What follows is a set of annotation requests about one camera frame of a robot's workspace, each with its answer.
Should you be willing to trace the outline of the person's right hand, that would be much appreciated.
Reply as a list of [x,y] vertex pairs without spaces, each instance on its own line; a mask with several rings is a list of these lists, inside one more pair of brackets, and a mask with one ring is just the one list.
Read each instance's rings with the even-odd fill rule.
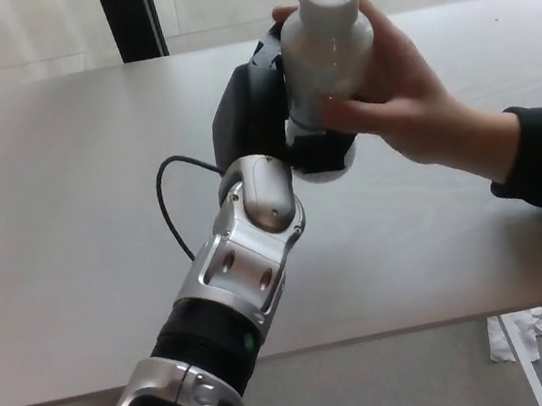
[[518,117],[464,105],[382,11],[370,0],[360,0],[359,7],[374,30],[372,57],[355,99],[321,100],[324,126],[380,136],[415,163],[503,183],[519,147]]

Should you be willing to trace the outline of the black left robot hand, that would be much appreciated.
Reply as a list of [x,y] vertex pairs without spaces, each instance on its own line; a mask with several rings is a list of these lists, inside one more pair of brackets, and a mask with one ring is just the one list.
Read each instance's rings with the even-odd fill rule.
[[229,79],[212,122],[216,165],[228,170],[237,159],[259,154],[303,175],[342,173],[354,161],[356,136],[309,130],[290,118],[282,27],[276,22],[269,28]]

